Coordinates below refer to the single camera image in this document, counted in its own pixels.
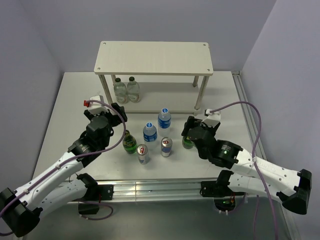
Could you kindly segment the green glass bottle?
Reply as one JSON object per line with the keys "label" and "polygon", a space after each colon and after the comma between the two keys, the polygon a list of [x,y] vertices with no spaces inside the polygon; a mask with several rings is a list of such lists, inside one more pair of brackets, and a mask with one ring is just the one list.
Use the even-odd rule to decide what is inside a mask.
{"label": "green glass bottle", "polygon": [[128,154],[134,154],[136,152],[138,144],[136,139],[131,135],[129,130],[125,131],[125,135],[122,140],[122,146]]}
{"label": "green glass bottle", "polygon": [[189,139],[188,136],[183,136],[182,137],[182,146],[185,149],[192,149],[195,145],[194,143]]}

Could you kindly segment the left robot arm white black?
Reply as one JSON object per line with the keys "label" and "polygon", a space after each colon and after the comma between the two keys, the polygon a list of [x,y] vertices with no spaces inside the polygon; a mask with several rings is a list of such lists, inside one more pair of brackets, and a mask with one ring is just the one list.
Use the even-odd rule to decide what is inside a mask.
{"label": "left robot arm white black", "polygon": [[80,174],[66,187],[59,185],[68,177],[87,167],[102,153],[117,147],[119,139],[109,146],[113,128],[125,124],[125,108],[101,100],[86,100],[84,115],[89,124],[68,150],[47,170],[15,190],[5,188],[0,193],[0,217],[10,228],[9,235],[23,237],[30,233],[45,213],[72,200],[91,200],[98,193],[97,182],[88,174]]}

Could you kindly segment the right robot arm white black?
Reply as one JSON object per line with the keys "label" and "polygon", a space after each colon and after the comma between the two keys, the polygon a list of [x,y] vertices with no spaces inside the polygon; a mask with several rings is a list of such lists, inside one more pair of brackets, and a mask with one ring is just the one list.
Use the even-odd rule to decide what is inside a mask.
{"label": "right robot arm white black", "polygon": [[222,198],[233,194],[253,194],[272,200],[299,215],[308,210],[312,173],[306,169],[290,170],[252,154],[226,140],[217,140],[219,126],[189,116],[181,135],[189,138],[198,156],[221,168],[216,180],[201,182],[203,197]]}

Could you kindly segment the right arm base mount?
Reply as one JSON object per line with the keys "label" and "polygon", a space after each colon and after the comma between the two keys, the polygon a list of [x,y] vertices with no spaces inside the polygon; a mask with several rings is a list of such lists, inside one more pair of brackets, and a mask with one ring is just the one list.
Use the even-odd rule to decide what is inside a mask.
{"label": "right arm base mount", "polygon": [[201,181],[199,194],[204,198],[213,198],[215,210],[226,216],[247,201],[244,192],[232,191],[228,186],[217,184],[215,180]]}

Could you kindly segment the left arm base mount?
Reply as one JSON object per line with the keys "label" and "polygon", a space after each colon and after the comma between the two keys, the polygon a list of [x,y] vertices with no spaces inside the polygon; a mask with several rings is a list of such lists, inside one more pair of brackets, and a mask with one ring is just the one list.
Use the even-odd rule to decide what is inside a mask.
{"label": "left arm base mount", "polygon": [[97,185],[91,187],[78,203],[78,213],[82,216],[96,215],[100,210],[103,201],[111,201],[113,198],[114,186],[112,184]]}

